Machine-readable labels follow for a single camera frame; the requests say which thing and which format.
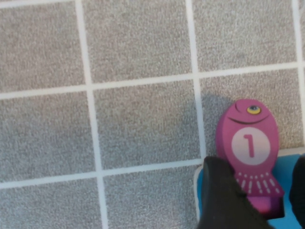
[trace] white grid line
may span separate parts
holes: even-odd
[[[305,144],[305,76],[304,76],[302,33],[301,33],[300,11],[299,11],[298,0],[292,0],[292,10],[293,10],[293,18],[294,18],[295,50],[296,50],[296,57],[298,63],[298,78],[299,78],[299,89],[300,89],[302,121],[303,121],[303,144]]]
[[[200,156],[201,159],[204,159],[206,156],[206,147],[205,147],[205,136],[204,136],[204,123],[203,123],[203,108],[201,100],[201,88],[200,80],[198,74],[198,58],[197,58],[197,49],[196,49],[196,35],[195,35],[195,24],[193,18],[193,3],[192,0],[185,0],[186,6],[186,17],[187,17],[187,26],[189,30],[189,39],[190,39],[190,51],[191,51],[191,64],[192,64],[192,73],[193,73],[193,89],[195,97],[195,106],[197,112],[197,126],[198,126],[198,135],[199,135],[199,146],[200,146]]]
[[[44,5],[57,2],[69,2],[73,0],[12,0],[0,2],[0,9],[13,8],[21,6]]]
[[[305,153],[305,147],[281,149],[278,153],[278,156],[287,156],[287,155],[304,154],[304,153]],[[161,169],[198,166],[198,165],[202,165],[202,163],[203,163],[202,159],[199,158],[199,159],[173,161],[173,162],[160,163],[160,164],[106,169],[103,170],[102,173],[88,172],[88,173],[78,173],[78,174],[62,175],[55,177],[43,177],[43,178],[36,178],[36,179],[22,180],[22,181],[10,181],[10,182],[0,183],[0,190],[8,189],[8,188],[34,186],[34,185],[44,185],[44,184],[51,184],[57,182],[67,182],[67,181],[81,180],[81,179],[90,179],[90,178],[97,178],[98,176],[108,177],[108,176],[122,175],[128,173],[139,173],[139,172],[147,172],[147,171],[161,170]]]
[[[92,79],[91,79],[91,71],[90,71],[90,61],[89,61],[89,54],[88,54],[84,13],[83,13],[81,0],[75,0],[75,9],[76,9],[76,15],[77,15],[77,25],[78,25],[79,35],[80,35],[81,57],[82,57],[82,62],[83,62],[83,67],[84,67],[84,76],[85,76],[86,85],[88,86],[87,87],[88,109],[89,109],[89,116],[90,116],[95,169],[96,169],[96,175],[97,175],[97,186],[98,186],[98,192],[99,192],[99,204],[100,204],[102,228],[108,229],[107,204],[106,204],[106,197],[105,197],[104,180],[103,180],[103,176],[102,176],[101,150],[100,150],[100,143],[99,143],[99,134],[98,134],[98,127],[97,127],[94,94],[93,94],[93,89],[92,89]]]
[[[285,69],[293,69],[293,68],[298,68],[297,62],[249,66],[244,68],[217,70],[217,71],[203,72],[197,74],[189,73],[189,74],[181,74],[181,75],[169,75],[169,76],[160,76],[160,77],[152,77],[152,78],[144,78],[144,79],[125,80],[118,82],[92,83],[90,85],[83,84],[83,85],[75,85],[75,86],[33,89],[26,91],[0,93],[0,100],[32,97],[39,95],[49,95],[49,94],[84,92],[86,90],[100,90],[100,89],[130,87],[130,86],[138,86],[138,85],[148,85],[155,83],[168,83],[168,82],[176,82],[176,81],[184,81],[184,80],[193,80],[194,78],[196,78],[195,75],[197,75],[198,78],[201,79],[201,78],[209,78],[209,77],[229,76],[229,75],[246,74],[246,73],[259,73],[259,72],[285,70]]]

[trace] fish eye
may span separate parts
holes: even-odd
[[[247,108],[247,112],[252,115],[257,115],[262,111],[259,106],[250,106]]]

